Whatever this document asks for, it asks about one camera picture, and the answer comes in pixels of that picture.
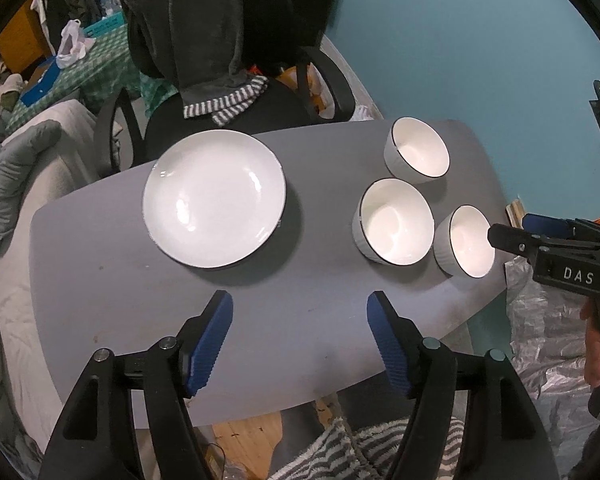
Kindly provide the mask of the right hand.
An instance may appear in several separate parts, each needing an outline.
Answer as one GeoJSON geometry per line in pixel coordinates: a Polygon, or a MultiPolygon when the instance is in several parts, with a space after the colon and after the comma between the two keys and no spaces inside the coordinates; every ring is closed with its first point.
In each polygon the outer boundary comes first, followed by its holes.
{"type": "Polygon", "coordinates": [[[580,312],[585,327],[585,366],[584,379],[592,387],[600,386],[600,331],[594,320],[595,301],[586,300],[580,312]]]}

